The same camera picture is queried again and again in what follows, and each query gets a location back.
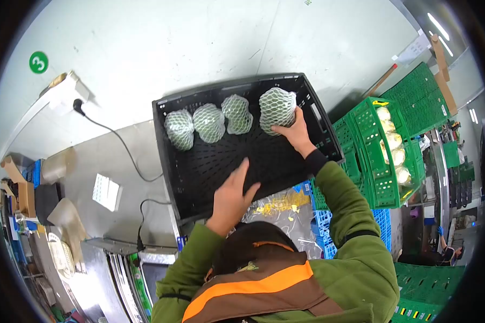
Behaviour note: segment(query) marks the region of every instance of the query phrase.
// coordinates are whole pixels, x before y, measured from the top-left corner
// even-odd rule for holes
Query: black cable
[[[157,177],[155,177],[153,179],[147,179],[144,176],[142,176],[142,173],[140,172],[140,170],[136,166],[135,160],[133,159],[133,156],[131,155],[131,152],[129,151],[128,146],[126,145],[126,143],[124,142],[124,140],[122,139],[122,137],[115,130],[111,129],[110,127],[104,126],[104,125],[102,125],[102,124],[100,124],[100,123],[98,123],[96,121],[93,121],[92,119],[88,118],[88,116],[86,116],[86,114],[84,113],[83,109],[81,108],[82,104],[83,104],[83,101],[81,101],[79,99],[74,100],[74,105],[73,105],[74,110],[77,113],[79,113],[80,115],[82,115],[84,118],[88,119],[91,123],[93,123],[93,124],[95,124],[97,126],[103,127],[104,129],[108,129],[109,131],[111,131],[112,133],[114,133],[117,136],[118,139],[120,139],[120,141],[124,145],[124,148],[128,152],[129,158],[131,158],[131,162],[133,163],[133,166],[135,167],[135,170],[138,173],[138,175],[140,176],[140,178],[142,178],[146,182],[154,182],[155,180],[157,180],[160,177],[162,177],[163,173],[161,173],[160,175],[158,175]],[[145,200],[143,200],[140,203],[140,213],[142,214],[142,223],[140,223],[140,226],[138,227],[138,235],[136,237],[136,249],[138,251],[142,251],[143,249],[145,249],[144,244],[142,243],[142,238],[140,237],[140,230],[142,229],[142,225],[144,224],[144,221],[145,221],[144,212],[142,211],[142,206],[147,201],[153,201],[153,202],[158,203],[158,204],[161,204],[161,205],[169,205],[169,204],[171,204],[170,202],[157,201],[157,200],[152,199],[152,198],[146,198]]]
[[[126,145],[126,143],[124,142],[124,140],[122,139],[122,137],[115,131],[113,130],[112,128],[110,127],[107,127],[107,126],[104,126],[96,121],[93,121],[92,119],[90,119],[85,113],[84,111],[81,109],[81,105],[83,104],[83,101],[79,100],[79,99],[76,99],[74,100],[74,110],[76,110],[79,114],[81,114],[84,118],[88,119],[91,123],[97,125],[97,126],[100,126],[100,127],[103,127],[104,129],[108,129],[109,131],[111,131],[112,133],[114,133],[118,139],[120,139],[120,141],[122,142],[122,144],[124,145],[124,148],[126,149],[126,151],[128,152],[128,155],[129,155],[129,158],[131,158],[131,162],[133,163],[133,166],[135,167],[135,170],[136,172],[138,173],[138,175],[140,176],[140,178],[142,178],[144,181],[146,182],[154,182],[155,180],[159,179],[160,177],[162,177],[163,173],[161,173],[160,175],[158,175],[157,177],[153,178],[153,179],[147,179],[145,178],[142,173],[140,172],[140,170],[138,169],[138,167],[136,166],[135,164],[135,160],[133,159],[133,156],[131,155],[131,152],[129,151],[128,149],[128,146]]]
[[[140,226],[138,227],[138,235],[136,237],[136,249],[140,252],[143,249],[145,249],[144,244],[142,243],[142,238],[140,237],[140,230],[142,229],[142,225],[144,225],[145,217],[144,217],[144,212],[142,211],[142,206],[144,205],[145,202],[147,201],[153,201],[157,204],[160,205],[169,205],[171,204],[170,202],[162,202],[162,201],[157,201],[152,198],[146,198],[140,203],[140,214],[142,215],[142,223],[140,223]]]

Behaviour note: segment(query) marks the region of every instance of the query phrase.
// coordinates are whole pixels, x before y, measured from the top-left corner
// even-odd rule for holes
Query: hand
[[[249,167],[250,161],[245,158],[213,195],[213,214],[206,226],[222,237],[226,237],[243,218],[255,193],[261,187],[260,183],[255,183],[243,195],[244,180]]]
[[[316,150],[316,147],[309,140],[309,134],[307,133],[307,125],[304,120],[304,112],[301,108],[295,109],[296,121],[289,128],[281,126],[272,126],[272,131],[280,133],[287,138],[291,146],[295,148],[302,157],[307,158],[311,152]]]

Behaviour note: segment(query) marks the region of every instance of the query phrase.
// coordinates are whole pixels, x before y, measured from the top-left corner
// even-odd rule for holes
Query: hair
[[[464,252],[465,252],[465,250],[466,250],[466,247],[464,247],[464,245],[463,245],[463,244],[462,244],[462,247],[461,247],[461,248],[462,248],[461,253],[460,253],[460,255],[458,255],[458,256],[456,257],[456,260],[460,260],[460,259],[463,257],[463,253],[464,253]]]

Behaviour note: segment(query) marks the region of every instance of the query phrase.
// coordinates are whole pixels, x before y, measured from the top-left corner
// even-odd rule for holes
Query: green circle sign
[[[29,59],[30,70],[36,74],[45,73],[49,67],[49,59],[43,52],[34,52]]]

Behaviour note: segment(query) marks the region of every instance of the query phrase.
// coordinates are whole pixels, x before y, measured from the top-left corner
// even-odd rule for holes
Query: fluorescent light
[[[446,33],[444,27],[442,27],[441,24],[438,23],[438,21],[428,12],[428,17],[429,17],[429,20],[431,20],[431,22],[433,22],[435,24],[435,26],[438,28],[438,30],[440,30],[440,32],[442,33],[442,35],[447,39],[449,40],[449,34]]]
[[[449,52],[449,55],[451,55],[451,57],[453,57],[453,52],[451,52],[451,50],[449,49],[449,47],[447,46],[447,44],[444,42],[444,40],[442,39],[442,37],[438,36],[438,39],[440,39],[440,41],[444,44],[444,47]]]
[[[474,115],[474,122],[478,124],[478,118],[476,117],[476,111],[474,109],[472,109],[472,114]]]

